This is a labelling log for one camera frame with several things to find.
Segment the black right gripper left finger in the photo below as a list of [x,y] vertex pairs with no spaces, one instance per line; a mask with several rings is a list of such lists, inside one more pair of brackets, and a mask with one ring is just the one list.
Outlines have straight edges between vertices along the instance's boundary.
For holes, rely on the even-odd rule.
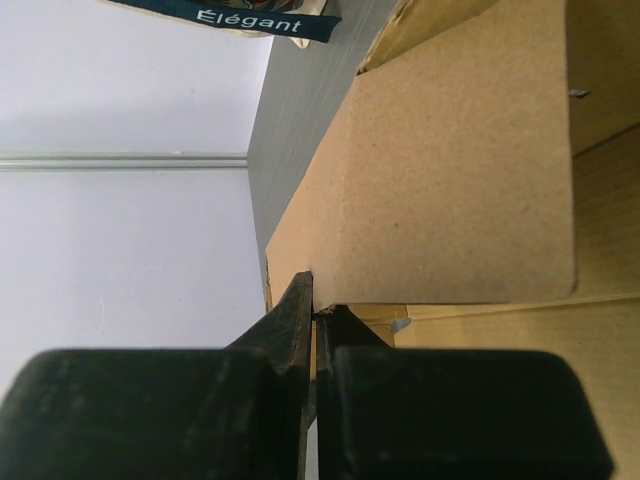
[[52,349],[1,404],[5,479],[301,479],[312,276],[213,349]]

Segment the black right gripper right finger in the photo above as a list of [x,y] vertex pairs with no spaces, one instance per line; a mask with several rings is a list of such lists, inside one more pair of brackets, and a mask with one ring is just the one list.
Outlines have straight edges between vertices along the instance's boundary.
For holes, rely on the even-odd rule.
[[347,307],[315,317],[323,479],[608,479],[583,387],[533,350],[400,349]]

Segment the brown cardboard box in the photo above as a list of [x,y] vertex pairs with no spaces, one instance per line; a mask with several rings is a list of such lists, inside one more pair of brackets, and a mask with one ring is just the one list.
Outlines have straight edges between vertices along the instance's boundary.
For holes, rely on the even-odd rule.
[[639,475],[639,5],[401,1],[266,246],[398,350],[528,347]]

